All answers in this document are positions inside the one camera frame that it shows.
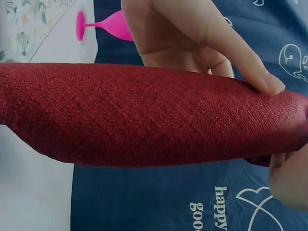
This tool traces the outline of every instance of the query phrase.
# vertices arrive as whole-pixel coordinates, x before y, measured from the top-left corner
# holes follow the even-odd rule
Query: fingernail
[[[264,75],[263,78],[264,78],[264,81],[267,84],[269,90],[273,94],[279,94],[280,92],[284,91],[284,89],[285,89],[284,83],[282,83],[282,81],[280,79],[278,79],[276,76],[267,72]]]

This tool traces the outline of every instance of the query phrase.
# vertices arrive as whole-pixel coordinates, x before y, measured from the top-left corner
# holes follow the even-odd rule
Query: pink silicone object
[[[76,20],[76,35],[79,41],[83,39],[85,27],[87,26],[101,27],[118,39],[133,41],[133,38],[126,24],[126,19],[121,10],[113,13],[101,22],[91,24],[85,23],[84,14],[82,11],[79,11]]]

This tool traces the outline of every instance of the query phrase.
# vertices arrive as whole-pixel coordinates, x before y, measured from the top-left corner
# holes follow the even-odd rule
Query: fabric background
[[[214,3],[288,90],[308,95],[307,2]],[[94,6],[101,21],[120,9],[120,0],[95,0]],[[97,63],[142,65],[133,43],[99,28],[96,35]],[[244,160],[135,169],[75,166],[71,230],[306,230],[308,214],[273,199],[267,173]]]

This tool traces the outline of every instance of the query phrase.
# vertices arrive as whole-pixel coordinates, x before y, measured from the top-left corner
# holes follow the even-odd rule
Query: hand
[[[300,151],[271,156],[269,187],[285,206],[308,210],[308,144]]]
[[[284,90],[211,0],[122,0],[121,4],[145,66],[234,77],[231,61],[260,92],[273,95]]]

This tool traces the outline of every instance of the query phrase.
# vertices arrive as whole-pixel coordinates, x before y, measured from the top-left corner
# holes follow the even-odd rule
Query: white whale outline
[[[289,57],[286,56],[286,50],[288,47],[295,47],[296,49],[298,49],[299,52],[299,64],[298,64],[298,68],[299,71],[294,71],[292,74],[290,72],[288,72],[284,66],[282,65],[282,56],[284,57],[284,62],[285,64],[287,64],[288,60],[293,60],[293,55],[289,55]],[[288,73],[290,76],[294,77],[294,78],[298,78],[298,79],[303,79],[305,82],[308,82],[308,78],[305,77],[304,75],[302,75],[301,73],[303,72],[303,69],[308,71],[308,66],[304,66],[306,63],[308,62],[308,56],[305,55],[304,57],[302,57],[302,51],[301,49],[292,43],[286,44],[284,45],[284,47],[281,49],[280,53],[279,53],[279,57],[278,57],[278,64],[279,66],[286,72]]]
[[[259,0],[255,0],[255,1],[254,1],[254,4],[255,4],[256,6],[264,6],[264,0],[262,0],[262,3],[259,3],[259,4],[258,4],[258,1],[259,1]]]
[[[248,226],[248,230],[247,230],[247,231],[251,231],[251,228],[252,228],[252,225],[253,225],[253,223],[254,223],[255,217],[256,217],[256,215],[257,215],[257,213],[258,213],[259,210],[262,210],[262,211],[265,212],[267,215],[269,215],[269,216],[278,224],[280,230],[281,230],[281,231],[284,231],[284,230],[283,230],[283,227],[282,227],[282,225],[281,225],[281,223],[273,216],[273,214],[271,214],[271,213],[270,213],[269,211],[267,211],[266,209],[262,208],[262,206],[263,206],[268,200],[272,199],[273,196],[269,196],[269,197],[265,198],[265,199],[264,199],[260,204],[258,204],[258,205],[255,204],[255,203],[253,203],[252,201],[250,201],[250,200],[248,200],[248,199],[242,197],[242,194],[243,194],[244,192],[253,192],[253,193],[258,194],[260,191],[265,190],[265,189],[269,190],[270,188],[267,187],[267,186],[263,186],[263,187],[260,187],[260,188],[257,189],[257,190],[254,190],[254,189],[243,189],[243,190],[241,190],[241,191],[235,196],[236,199],[245,201],[245,202],[247,202],[247,203],[253,205],[254,207],[256,207],[255,211],[253,212],[253,214],[252,214],[252,216],[251,216],[251,219],[250,219],[250,222],[249,222],[249,226]]]
[[[224,19],[227,21],[227,23],[228,23],[230,26],[233,26],[233,23],[232,23],[232,21],[231,21],[229,18],[227,18],[227,17],[224,16]]]
[[[264,6],[264,0],[262,0],[262,3],[258,3],[259,2],[259,0],[255,0],[254,1],[254,4],[256,5],[256,6]],[[293,0],[293,2],[296,4],[296,5],[298,5],[298,0]]]

